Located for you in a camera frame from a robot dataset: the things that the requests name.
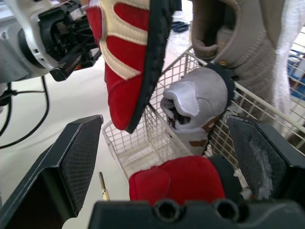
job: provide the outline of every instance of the brass screw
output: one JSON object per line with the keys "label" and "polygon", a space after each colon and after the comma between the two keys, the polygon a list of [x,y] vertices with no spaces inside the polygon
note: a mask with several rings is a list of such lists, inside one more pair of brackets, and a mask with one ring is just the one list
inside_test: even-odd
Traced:
{"label": "brass screw", "polygon": [[226,66],[226,65],[227,65],[227,62],[226,62],[226,61],[220,61],[219,64],[220,64],[220,65],[223,65],[223,66]]}

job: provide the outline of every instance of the screw hole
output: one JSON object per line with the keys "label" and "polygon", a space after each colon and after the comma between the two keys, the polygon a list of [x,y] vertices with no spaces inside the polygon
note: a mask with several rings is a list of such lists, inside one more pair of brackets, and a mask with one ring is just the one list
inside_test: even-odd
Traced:
{"label": "screw hole", "polygon": [[233,221],[237,221],[239,219],[238,207],[232,201],[227,199],[219,200],[214,205],[222,218]]}
{"label": "screw hole", "polygon": [[164,222],[174,222],[179,218],[180,207],[172,200],[162,200],[155,207],[157,216]]}

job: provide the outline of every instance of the black trim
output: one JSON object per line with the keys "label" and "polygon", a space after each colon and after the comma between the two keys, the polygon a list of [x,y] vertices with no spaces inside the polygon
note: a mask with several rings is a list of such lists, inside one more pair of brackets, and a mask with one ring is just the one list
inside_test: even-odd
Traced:
{"label": "black trim", "polygon": [[167,39],[171,31],[174,6],[174,0],[154,0],[150,3],[143,80],[136,108],[129,125],[125,129],[130,134],[136,129],[161,76]]}

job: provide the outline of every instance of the wire basket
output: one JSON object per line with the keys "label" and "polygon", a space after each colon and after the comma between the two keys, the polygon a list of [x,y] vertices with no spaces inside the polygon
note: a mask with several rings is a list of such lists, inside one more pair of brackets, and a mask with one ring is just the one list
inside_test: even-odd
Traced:
{"label": "wire basket", "polygon": [[[103,134],[111,154],[119,164],[126,179],[140,170],[160,165],[171,159],[191,155],[165,121],[166,115],[160,107],[160,101],[165,88],[178,81],[186,73],[199,68],[199,63],[205,64],[196,58],[190,47],[163,71],[152,94],[150,104],[146,107],[133,134],[117,130],[112,122],[103,128]],[[299,120],[279,112],[238,83],[236,83],[236,89],[235,100],[228,107],[226,114],[239,115],[243,113],[246,117],[259,120],[271,119],[282,130],[284,137],[295,135],[298,138],[297,144],[294,145],[296,149],[304,144],[305,128],[300,125],[304,118]],[[304,117],[304,101],[296,98],[292,98],[291,101],[293,104],[291,114],[303,114],[301,117]],[[224,155],[234,166],[235,175],[239,177],[242,186],[247,187],[239,169],[228,126],[223,120],[216,124],[205,152],[205,156],[214,154]]]}

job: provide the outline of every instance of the metal pin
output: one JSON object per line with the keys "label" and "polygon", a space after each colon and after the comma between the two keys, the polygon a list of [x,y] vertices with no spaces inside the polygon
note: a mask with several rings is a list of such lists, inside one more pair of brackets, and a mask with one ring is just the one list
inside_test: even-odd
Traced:
{"label": "metal pin", "polygon": [[106,185],[105,185],[105,181],[104,181],[102,172],[99,172],[99,176],[100,176],[100,182],[101,182],[101,187],[102,187],[103,200],[110,201],[109,194],[106,189]]}

